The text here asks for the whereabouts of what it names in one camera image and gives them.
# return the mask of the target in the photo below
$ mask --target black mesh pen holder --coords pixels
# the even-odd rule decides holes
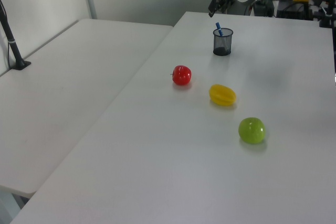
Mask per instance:
[[[231,54],[231,42],[233,31],[228,28],[221,28],[222,35],[219,30],[214,30],[214,54],[225,56]]]

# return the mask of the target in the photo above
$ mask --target white table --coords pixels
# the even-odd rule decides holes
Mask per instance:
[[[229,57],[212,54],[215,22],[234,31]],[[335,223],[333,67],[318,23],[186,13],[13,224]],[[210,102],[215,83],[234,108]],[[249,116],[263,144],[239,140]]]
[[[0,77],[0,189],[31,197],[171,29],[81,20]]]

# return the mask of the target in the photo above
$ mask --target tabletop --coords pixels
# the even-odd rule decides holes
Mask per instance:
[[[227,57],[216,22],[234,31]],[[13,223],[335,223],[333,67],[318,23],[186,13]],[[210,101],[216,83],[235,106]],[[261,144],[239,138],[250,116]]]
[[[30,197],[172,29],[84,19],[0,77],[0,189]]]

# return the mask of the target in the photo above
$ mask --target blue pen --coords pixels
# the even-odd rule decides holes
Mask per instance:
[[[222,29],[221,29],[221,27],[220,27],[220,25],[219,25],[219,22],[216,23],[216,26],[217,26],[219,35],[220,35],[220,36],[223,36],[223,32],[222,32]]]

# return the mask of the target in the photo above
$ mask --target toy fruit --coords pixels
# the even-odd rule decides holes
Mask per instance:
[[[238,133],[248,144],[259,144],[265,137],[265,126],[258,118],[245,118],[241,121]]]
[[[212,85],[209,90],[211,100],[220,106],[231,106],[236,102],[236,93],[223,85]]]
[[[191,80],[191,70],[186,66],[176,66],[172,76],[176,85],[187,85]]]

